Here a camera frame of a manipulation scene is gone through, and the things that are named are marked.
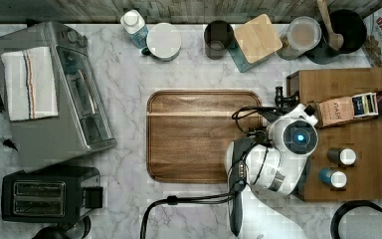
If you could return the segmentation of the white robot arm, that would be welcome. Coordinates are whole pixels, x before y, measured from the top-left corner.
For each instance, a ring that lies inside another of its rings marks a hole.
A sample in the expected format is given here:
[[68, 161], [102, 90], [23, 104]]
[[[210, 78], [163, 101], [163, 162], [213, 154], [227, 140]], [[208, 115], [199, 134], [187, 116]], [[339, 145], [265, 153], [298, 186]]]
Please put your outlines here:
[[257, 113], [270, 124], [246, 132], [227, 148], [230, 230], [238, 239], [307, 239], [299, 225], [263, 203], [255, 191], [293, 193], [318, 145], [314, 107], [250, 106], [241, 111]]

